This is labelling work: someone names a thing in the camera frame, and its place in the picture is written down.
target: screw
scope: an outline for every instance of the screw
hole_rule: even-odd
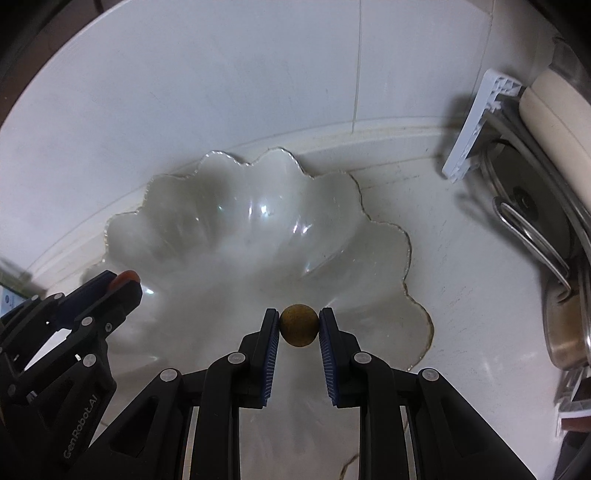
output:
[[[244,360],[246,360],[244,353],[234,352],[228,355],[228,361],[233,365],[241,364]]]
[[[353,357],[353,360],[359,364],[368,364],[371,362],[371,355],[366,352],[358,352]]]
[[[85,367],[92,367],[95,363],[96,363],[96,357],[93,353],[89,353],[88,355],[86,355],[84,357],[84,360],[82,360],[82,364]]]
[[[33,400],[35,400],[37,396],[37,393],[34,390],[31,390],[28,394],[27,394],[27,402],[32,403]]]
[[[436,380],[439,380],[439,372],[432,368],[426,368],[423,370],[423,378],[430,382],[435,382]]]
[[[160,380],[163,382],[172,382],[172,380],[177,378],[177,375],[178,373],[174,368],[167,368],[160,372]]]

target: scalloped glass bowl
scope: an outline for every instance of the scalloped glass bowl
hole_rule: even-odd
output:
[[[109,337],[118,390],[105,424],[162,369],[205,369],[237,350],[268,307],[329,306],[362,349],[401,369],[433,337],[406,292],[407,234],[367,217],[350,175],[311,178],[285,150],[251,165],[212,152],[191,176],[155,177],[106,241],[96,271],[136,270],[144,298]],[[358,424],[357,410],[331,405],[318,340],[281,339],[268,407],[241,411],[242,477],[336,480],[358,451]]]

